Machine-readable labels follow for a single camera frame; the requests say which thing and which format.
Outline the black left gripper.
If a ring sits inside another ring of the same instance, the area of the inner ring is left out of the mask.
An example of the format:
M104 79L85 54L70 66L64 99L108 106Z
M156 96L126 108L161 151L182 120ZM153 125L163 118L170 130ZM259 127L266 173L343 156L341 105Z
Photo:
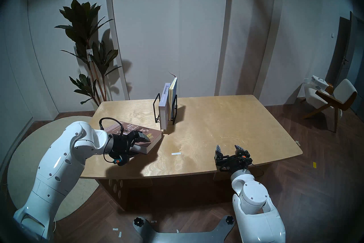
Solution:
M113 158L113 164L124 166L130 158L139 155L139 152L130 151L135 143L149 143L150 139L143 132L133 130L128 134L109 134L109 141L113 141L112 146L107 147L107 154Z

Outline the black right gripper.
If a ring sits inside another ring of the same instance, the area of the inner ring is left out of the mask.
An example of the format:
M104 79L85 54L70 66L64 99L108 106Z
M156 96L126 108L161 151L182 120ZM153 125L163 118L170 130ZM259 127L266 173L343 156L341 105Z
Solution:
M239 170L247 170L248 166L252 164L253 160L247 150L238 145L235 146L235 154L232 156L224 156L221 152L220 146L216 146L215 151L215 164L220 172L236 172Z

